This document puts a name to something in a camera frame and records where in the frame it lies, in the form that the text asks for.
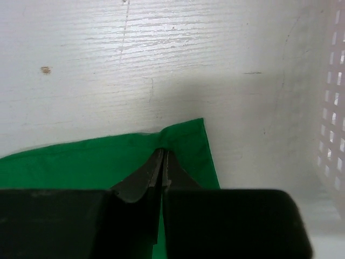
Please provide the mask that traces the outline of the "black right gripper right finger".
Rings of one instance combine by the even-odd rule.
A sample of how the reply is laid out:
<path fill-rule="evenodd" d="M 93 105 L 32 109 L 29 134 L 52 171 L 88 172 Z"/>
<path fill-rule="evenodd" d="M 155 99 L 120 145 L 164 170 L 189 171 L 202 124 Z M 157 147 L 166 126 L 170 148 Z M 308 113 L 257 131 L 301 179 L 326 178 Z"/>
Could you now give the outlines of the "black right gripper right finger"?
<path fill-rule="evenodd" d="M 168 258 L 312 258 L 292 197 L 278 189 L 206 189 L 164 154 Z"/>

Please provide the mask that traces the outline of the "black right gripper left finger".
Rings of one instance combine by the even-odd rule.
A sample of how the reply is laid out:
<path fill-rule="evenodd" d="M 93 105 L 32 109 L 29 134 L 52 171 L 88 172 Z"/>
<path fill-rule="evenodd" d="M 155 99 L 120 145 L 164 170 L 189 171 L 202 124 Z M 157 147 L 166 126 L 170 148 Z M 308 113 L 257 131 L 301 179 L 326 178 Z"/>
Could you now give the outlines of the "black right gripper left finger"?
<path fill-rule="evenodd" d="M 1 190 L 1 258 L 151 258 L 163 158 L 109 189 Z"/>

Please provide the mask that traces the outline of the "green t shirt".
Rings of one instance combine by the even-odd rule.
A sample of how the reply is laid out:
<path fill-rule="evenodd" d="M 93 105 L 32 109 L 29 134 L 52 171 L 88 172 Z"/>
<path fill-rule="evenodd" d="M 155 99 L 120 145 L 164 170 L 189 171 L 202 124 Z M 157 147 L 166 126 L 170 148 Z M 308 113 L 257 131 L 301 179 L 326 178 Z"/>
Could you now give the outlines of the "green t shirt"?
<path fill-rule="evenodd" d="M 109 189 L 139 169 L 157 150 L 173 152 L 201 186 L 219 188 L 203 119 L 158 133 L 132 133 L 57 144 L 1 159 L 3 189 Z M 163 192 L 163 166 L 161 171 Z M 165 258 L 161 200 L 158 239 L 151 258 Z"/>

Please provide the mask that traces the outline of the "white plastic basket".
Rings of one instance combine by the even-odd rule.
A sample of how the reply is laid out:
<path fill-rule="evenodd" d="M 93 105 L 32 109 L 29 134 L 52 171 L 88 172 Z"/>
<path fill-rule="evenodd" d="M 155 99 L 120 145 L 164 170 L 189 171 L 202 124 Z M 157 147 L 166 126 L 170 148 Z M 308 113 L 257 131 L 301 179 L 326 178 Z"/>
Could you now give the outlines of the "white plastic basket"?
<path fill-rule="evenodd" d="M 319 176 L 344 217 L 344 1 L 326 1 L 329 17 L 323 52 L 318 134 Z"/>

